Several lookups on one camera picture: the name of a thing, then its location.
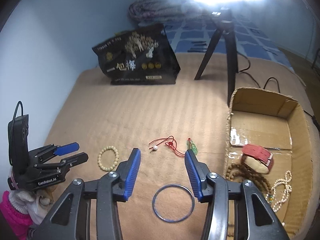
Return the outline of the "pink sleeve forearm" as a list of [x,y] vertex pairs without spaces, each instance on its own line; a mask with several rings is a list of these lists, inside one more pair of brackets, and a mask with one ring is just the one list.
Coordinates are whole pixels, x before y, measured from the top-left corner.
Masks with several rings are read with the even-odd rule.
[[9,195],[9,191],[4,191],[2,195],[1,215],[18,239],[27,239],[28,230],[33,221],[27,211],[21,213],[12,205]]

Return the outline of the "white gloved hand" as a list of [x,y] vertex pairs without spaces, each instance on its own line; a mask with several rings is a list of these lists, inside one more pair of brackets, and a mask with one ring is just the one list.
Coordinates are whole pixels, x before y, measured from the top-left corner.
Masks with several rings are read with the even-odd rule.
[[48,189],[39,189],[35,193],[25,190],[10,191],[10,204],[18,212],[29,215],[34,224],[40,225],[54,204],[53,194]]

